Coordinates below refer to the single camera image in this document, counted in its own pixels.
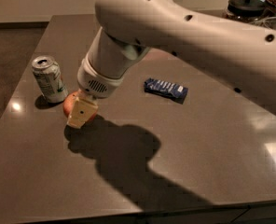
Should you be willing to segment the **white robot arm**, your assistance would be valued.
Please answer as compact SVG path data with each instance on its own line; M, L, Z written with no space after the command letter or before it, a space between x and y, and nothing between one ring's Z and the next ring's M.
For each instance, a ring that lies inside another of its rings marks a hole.
M96 0L101 28L78 70L64 111L81 128L125 72L152 49L201 69L276 115L276 30L193 12L173 0Z

